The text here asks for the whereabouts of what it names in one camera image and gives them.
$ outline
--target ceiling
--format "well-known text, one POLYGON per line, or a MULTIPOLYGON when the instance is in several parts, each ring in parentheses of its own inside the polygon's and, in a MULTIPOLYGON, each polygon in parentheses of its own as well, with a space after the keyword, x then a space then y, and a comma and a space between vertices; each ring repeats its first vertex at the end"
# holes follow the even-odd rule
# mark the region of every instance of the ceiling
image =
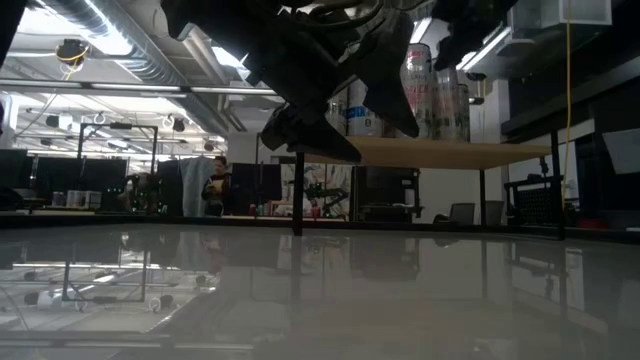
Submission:
MULTIPOLYGON (((218 61, 210 45, 205 49, 208 53, 194 53, 193 48, 186 44, 187 41, 183 43, 170 38, 167 35, 166 19, 159 3, 159 0, 118 0, 121 8, 148 36, 150 44, 152 43, 152 46, 156 46, 160 50, 186 83, 190 85, 249 86, 242 81, 234 67, 220 64, 221 61, 218 61), (208 59, 208 62, 199 62, 196 56, 208 59), (212 74, 212 68, 218 72, 212 74)), ((210 43, 210 39, 202 32, 192 32, 192 36, 201 37, 200 40, 204 44, 210 43)), ((140 79, 123 67, 120 61, 109 59, 95 47, 91 49, 85 62, 75 72, 69 74, 70 67, 62 64, 54 56, 56 47, 61 45, 64 39, 89 40, 86 36, 83 37, 82 31, 70 22, 51 16, 43 9, 27 9, 9 50, 10 56, 0 69, 0 78, 140 83, 140 79)), ((211 118, 204 119, 194 116, 173 99, 158 97, 52 95, 29 92, 11 93, 11 96, 14 98, 14 104, 18 104, 20 107, 16 129, 16 133, 20 136, 16 138, 14 147, 39 150, 40 156, 46 156, 47 154, 43 153, 46 150, 54 150, 55 156, 60 156, 60 151, 68 151, 69 156, 75 156, 79 123, 93 123, 96 117, 100 122, 102 118, 98 114, 105 116, 107 124, 109 122, 125 122, 135 125, 158 126, 160 141, 157 150, 160 154, 198 156, 204 152, 203 146, 207 140, 213 141, 216 147, 216 150, 209 155, 226 152, 224 138, 228 133, 207 132, 203 130, 206 127, 199 126, 202 121, 214 121, 214 117, 220 116, 221 99, 217 95, 199 96, 200 101, 204 102, 213 113, 211 118), (41 116, 38 116, 38 113, 48 102, 51 104, 41 116), (49 115, 62 115, 63 117, 71 115, 76 125, 66 129, 47 126, 45 121, 49 115), (172 119, 176 118, 185 119, 183 132, 175 132, 172 129, 172 119), (41 138, 45 136, 52 136, 53 146, 48 143, 47 145, 41 144, 41 138), (182 139, 186 142, 183 141, 180 144, 163 143, 163 141, 171 139, 182 139)), ((257 132, 264 127, 273 108, 281 103, 282 99, 278 97, 232 96, 228 99, 227 111, 240 124, 234 124, 233 117, 228 114, 220 117, 230 132, 257 132)), ((88 152, 109 151, 105 141, 107 137, 112 139, 132 137, 152 139, 150 131, 143 132, 139 129, 123 131, 103 128, 100 134, 104 136, 94 134, 93 138, 84 144, 83 150, 88 152)), ((151 148, 151 141, 140 142, 135 143, 125 152, 145 154, 150 153, 151 148)), ((133 170, 144 170, 149 165, 148 162, 146 164, 132 163, 136 167, 133 170)))

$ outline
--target black panel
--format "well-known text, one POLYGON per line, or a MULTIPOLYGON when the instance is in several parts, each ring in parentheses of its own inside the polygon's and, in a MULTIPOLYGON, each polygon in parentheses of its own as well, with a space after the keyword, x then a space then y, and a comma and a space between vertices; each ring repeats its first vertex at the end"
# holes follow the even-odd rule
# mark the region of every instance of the black panel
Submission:
POLYGON ((28 188, 32 161, 26 150, 0 150, 0 187, 28 188))
POLYGON ((183 184, 180 161, 171 160, 158 163, 157 175, 161 181, 162 204, 167 206, 167 214, 183 216, 183 184))
POLYGON ((54 191, 103 192, 122 181, 127 173, 125 160, 39 158, 35 190, 38 197, 50 200, 54 191))

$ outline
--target ceiling light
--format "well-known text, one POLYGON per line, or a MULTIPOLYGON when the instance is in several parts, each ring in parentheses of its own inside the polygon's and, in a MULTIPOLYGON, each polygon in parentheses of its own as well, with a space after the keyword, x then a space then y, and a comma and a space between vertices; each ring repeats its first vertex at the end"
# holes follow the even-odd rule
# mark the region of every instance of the ceiling light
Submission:
POLYGON ((144 97, 155 97, 155 98, 172 98, 172 99, 186 99, 187 94, 163 94, 163 93, 150 93, 150 92, 142 92, 140 96, 144 97))
POLYGON ((175 119, 173 121, 172 129, 173 129, 173 131, 176 131, 176 132, 183 132, 184 129, 185 129, 184 119, 180 119, 180 118, 175 119))
POLYGON ((211 94, 227 94, 227 95, 278 95, 271 89, 256 88, 232 88, 232 87, 192 87, 194 93, 211 93, 211 94))
POLYGON ((110 90, 180 91, 180 87, 179 86, 168 86, 168 85, 101 84, 101 83, 98 83, 98 84, 92 84, 91 86, 94 89, 110 89, 110 90))
POLYGON ((232 66, 236 69, 238 68, 245 69, 245 70, 247 69, 244 65, 242 65, 240 60, 236 59, 233 55, 229 54, 227 50, 219 46, 214 46, 211 48, 211 50, 213 50, 213 53, 216 56, 216 59, 218 59, 218 62, 220 63, 220 65, 232 66))
MULTIPOLYGON (((60 156, 77 156, 77 151, 55 151, 55 150, 31 150, 27 149, 30 154, 38 154, 38 155, 60 155, 60 156)), ((183 159, 195 158, 198 156, 215 156, 219 154, 219 152, 213 153, 193 153, 189 155, 178 155, 183 159)), ((120 158, 130 158, 141 161, 150 161, 152 154, 141 154, 141 153, 132 153, 132 152, 107 152, 107 151, 83 151, 82 156, 102 156, 102 157, 120 157, 120 158)), ((157 154, 157 161, 167 161, 171 160, 171 155, 169 154, 157 154)))
POLYGON ((129 144, 122 140, 107 140, 107 145, 112 146, 116 149, 126 150, 129 148, 129 144))
POLYGON ((22 79, 0 79, 0 85, 11 86, 51 86, 58 88, 81 88, 82 84, 71 81, 43 81, 43 80, 22 80, 22 79))
POLYGON ((504 38, 506 38, 509 34, 511 34, 511 27, 506 27, 504 30, 502 30, 500 34, 498 34, 498 36, 496 36, 493 40, 491 40, 491 42, 485 45, 485 47, 482 50, 480 50, 478 54, 473 57, 473 59, 471 59, 466 65, 464 65, 462 67, 462 70, 463 71, 471 70, 472 67, 474 67, 477 63, 479 63, 480 60, 484 59, 484 57, 487 56, 487 54, 489 54, 489 52, 493 50, 493 48, 498 46, 498 44, 502 40, 504 40, 504 38))
POLYGON ((111 135, 107 134, 106 132, 104 132, 102 130, 96 130, 96 134, 98 134, 98 135, 100 135, 100 136, 102 136, 104 138, 107 138, 107 139, 111 137, 111 135))
POLYGON ((414 23, 415 28, 413 29, 413 35, 411 35, 411 40, 409 40, 409 43, 417 44, 420 42, 420 40, 422 40, 424 34, 429 29, 429 25, 431 25, 431 20, 432 19, 429 17, 424 18, 417 23, 414 23))
POLYGON ((240 75, 242 80, 245 80, 251 74, 251 71, 249 71, 249 69, 247 69, 242 64, 242 61, 244 61, 244 59, 246 58, 246 55, 244 58, 242 58, 242 61, 240 61, 236 59, 233 55, 229 54, 227 50, 219 46, 214 46, 211 48, 211 50, 213 50, 213 54, 216 56, 216 59, 218 60, 220 65, 231 66, 235 68, 238 71, 238 75, 240 75))
POLYGON ((467 63, 469 62, 469 60, 473 59, 474 56, 476 56, 477 52, 473 51, 468 53, 467 55, 462 57, 462 61, 460 61, 460 63, 458 65, 456 65, 456 70, 462 70, 462 68, 467 65, 467 63))

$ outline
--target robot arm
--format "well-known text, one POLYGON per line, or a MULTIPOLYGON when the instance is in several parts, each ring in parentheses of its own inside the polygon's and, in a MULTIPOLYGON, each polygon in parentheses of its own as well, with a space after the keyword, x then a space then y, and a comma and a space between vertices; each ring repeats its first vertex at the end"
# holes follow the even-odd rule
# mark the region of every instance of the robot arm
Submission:
MULTIPOLYGON (((433 16, 450 22, 440 44, 436 70, 476 50, 517 0, 438 0, 433 16)), ((359 78, 368 88, 364 105, 406 135, 418 125, 400 81, 413 21, 390 0, 342 0, 297 11, 313 0, 161 0, 169 34, 182 40, 200 27, 286 100, 262 131, 275 150, 307 152, 350 162, 361 155, 326 121, 327 101, 359 78), (369 11, 351 19, 345 8, 362 3, 369 11), (361 35, 362 25, 366 31, 361 35)))

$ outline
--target fluorescent light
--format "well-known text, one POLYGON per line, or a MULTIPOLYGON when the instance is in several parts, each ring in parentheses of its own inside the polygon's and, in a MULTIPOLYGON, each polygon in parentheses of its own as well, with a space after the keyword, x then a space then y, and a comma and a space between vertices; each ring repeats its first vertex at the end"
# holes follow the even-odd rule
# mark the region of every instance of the fluorescent light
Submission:
POLYGON ((195 93, 227 94, 227 95, 277 95, 271 89, 232 88, 232 87, 192 87, 195 93))
POLYGON ((456 70, 462 70, 462 68, 467 65, 467 63, 469 62, 469 60, 473 59, 474 56, 476 56, 477 52, 473 51, 468 53, 467 55, 462 57, 462 61, 460 61, 460 63, 458 65, 456 65, 456 70))
POLYGON ((187 94, 163 94, 163 93, 150 93, 150 92, 142 92, 140 96, 144 97, 159 97, 159 98, 175 98, 175 99, 185 99, 187 94))
POLYGON ((43 80, 23 80, 23 79, 0 79, 0 85, 17 86, 51 86, 58 88, 81 88, 82 84, 72 81, 43 81, 43 80))
POLYGON ((115 147, 119 147, 119 148, 122 148, 122 149, 129 148, 129 144, 127 144, 126 142, 121 141, 121 140, 107 140, 107 144, 111 144, 111 145, 113 145, 115 147))
POLYGON ((95 279, 93 281, 95 281, 95 282, 108 282, 108 281, 111 281, 111 280, 113 280, 115 278, 116 278, 115 275, 107 275, 107 276, 103 276, 103 277, 97 278, 97 279, 95 279))
POLYGON ((236 59, 233 55, 229 54, 227 50, 219 46, 213 46, 211 50, 213 50, 213 54, 216 56, 216 59, 218 60, 220 65, 234 67, 238 71, 238 75, 240 75, 242 80, 245 80, 247 77, 249 77, 249 74, 251 74, 251 71, 249 71, 242 64, 242 61, 244 61, 244 59, 246 58, 246 55, 244 58, 242 58, 242 61, 240 61, 236 59))
MULTIPOLYGON (((76 156, 78 154, 77 151, 31 150, 31 149, 27 149, 27 150, 31 154, 38 154, 38 155, 76 156)), ((219 152, 210 152, 210 153, 207 152, 207 153, 197 153, 197 154, 194 153, 189 155, 176 154, 175 156, 180 156, 183 159, 188 159, 188 158, 195 158, 198 156, 213 157, 217 154, 219 154, 219 152)), ((83 151, 82 155, 83 156, 121 157, 121 158, 130 158, 130 159, 136 159, 136 160, 142 160, 142 161, 149 161, 151 160, 151 157, 152 157, 151 154, 141 154, 141 153, 132 153, 132 152, 107 152, 107 151, 83 151)), ((157 154, 156 160, 157 161, 171 160, 171 155, 157 154)))
POLYGON ((487 56, 487 54, 491 50, 493 50, 493 48, 498 46, 498 44, 502 40, 504 40, 504 38, 506 38, 509 34, 511 34, 511 27, 504 28, 504 30, 502 30, 502 32, 498 34, 498 36, 496 36, 493 40, 491 40, 491 42, 485 45, 485 47, 482 48, 482 50, 480 50, 478 54, 473 57, 473 59, 469 60, 469 62, 462 67, 462 70, 463 71, 471 70, 472 67, 474 67, 477 63, 479 63, 480 60, 484 59, 484 57, 487 56))
POLYGON ((7 53, 7 57, 39 58, 39 57, 49 57, 49 56, 56 56, 56 53, 54 53, 54 52, 37 52, 37 51, 28 51, 28 50, 9 51, 7 53))
POLYGON ((411 40, 409 40, 409 43, 417 44, 420 42, 420 40, 422 40, 424 34, 429 29, 429 25, 431 25, 431 20, 432 19, 429 17, 424 18, 417 23, 414 23, 415 28, 413 29, 413 35, 411 35, 411 40))
POLYGON ((216 56, 216 59, 218 59, 220 65, 233 66, 236 69, 247 69, 246 67, 244 67, 244 65, 242 65, 242 62, 240 62, 240 60, 229 54, 227 50, 219 46, 213 46, 211 50, 213 50, 213 54, 216 56))
POLYGON ((102 131, 102 130, 96 130, 96 134, 109 139, 111 137, 111 135, 107 134, 106 132, 102 131))
POLYGON ((179 86, 167 85, 142 85, 142 84, 92 84, 94 89, 112 89, 112 90, 146 90, 146 91, 180 91, 179 86))
MULTIPOLYGON (((51 264, 51 263, 33 263, 33 264, 13 264, 15 268, 55 268, 55 269, 64 269, 65 264, 51 264)), ((70 268, 75 269, 142 269, 142 264, 131 263, 127 265, 89 265, 89 264, 69 264, 70 268)), ((165 270, 180 270, 176 267, 161 267, 158 264, 148 264, 147 269, 165 269, 165 270)))

